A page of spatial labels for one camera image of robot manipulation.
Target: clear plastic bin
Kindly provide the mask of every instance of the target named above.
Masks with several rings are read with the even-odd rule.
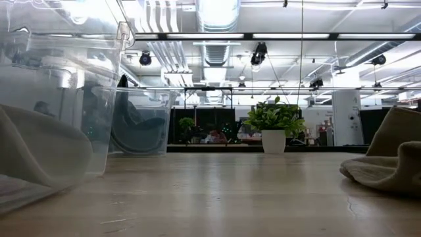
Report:
[[[134,43],[121,6],[0,1],[0,213],[103,173]]]
[[[111,131],[114,152],[165,155],[175,100],[175,92],[118,88]]]

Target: table surface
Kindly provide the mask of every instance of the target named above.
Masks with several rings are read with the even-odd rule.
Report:
[[[421,201],[343,177],[348,153],[112,158],[104,176],[0,217],[0,236],[421,236]]]

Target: small plant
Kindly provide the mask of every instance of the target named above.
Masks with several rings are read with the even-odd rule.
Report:
[[[298,134],[304,130],[305,120],[298,118],[298,106],[282,105],[279,102],[279,96],[276,97],[275,104],[267,104],[266,101],[259,102],[256,109],[249,112],[249,119],[244,123],[260,131],[285,130],[286,136],[290,136],[291,133]]]
[[[186,132],[187,130],[190,130],[191,127],[195,126],[195,123],[194,123],[193,119],[192,118],[187,118],[187,117],[186,118],[181,118],[178,121],[178,124],[180,125],[180,127],[182,128],[182,130],[184,132]]]

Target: ceiling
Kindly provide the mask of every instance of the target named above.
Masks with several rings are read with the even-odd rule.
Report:
[[[289,0],[286,8],[284,1],[242,0],[237,22],[237,32],[301,32],[301,14],[303,14],[304,32],[398,32],[399,27],[419,15],[421,1],[389,1],[389,7],[382,10],[383,0],[352,1],[335,0],[304,1],[301,12],[301,1]],[[128,16],[134,25],[137,16],[133,4],[137,1],[123,1]],[[181,32],[197,32],[195,4],[192,0],[177,1],[178,28]],[[226,79],[221,86],[237,86],[239,76],[245,76],[246,86],[298,86],[299,79],[321,66],[329,59],[349,57],[373,42],[369,41],[268,41],[268,56],[258,72],[252,73],[249,63],[250,55],[254,51],[257,41],[241,41],[241,45],[231,46],[230,60],[227,66]],[[193,73],[193,82],[204,82],[201,47],[194,46],[193,41],[183,41],[182,46],[187,63]],[[142,51],[150,50],[143,41],[137,41],[127,54],[132,60],[123,57],[125,64],[139,79],[146,76],[160,76],[161,65],[152,58],[149,66],[141,66],[138,62]],[[360,65],[353,70],[360,72],[363,86],[372,86],[375,76],[377,80],[420,66],[421,42],[406,42],[384,55],[387,62],[376,67],[373,73],[372,65]],[[332,71],[322,75],[324,84],[330,85]],[[412,75],[393,81],[387,86],[404,86],[410,82],[421,82],[420,76]]]

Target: ceiling duct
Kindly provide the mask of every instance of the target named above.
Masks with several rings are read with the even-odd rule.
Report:
[[[237,27],[240,0],[196,0],[197,23],[200,32],[234,32]],[[228,45],[203,46],[209,66],[224,66],[230,54]]]
[[[412,19],[410,22],[407,22],[405,25],[401,26],[396,32],[405,32],[405,33],[419,33],[421,32],[421,15]],[[376,42],[368,47],[360,50],[358,53],[351,55],[348,59],[344,60],[343,63],[339,61],[339,66],[335,66],[334,70],[342,70],[346,68],[351,68],[354,66],[361,65],[362,63],[368,62],[383,53],[394,49],[405,41],[387,41],[387,42]],[[331,67],[329,65],[321,66],[318,70],[312,74],[321,75],[329,71]]]

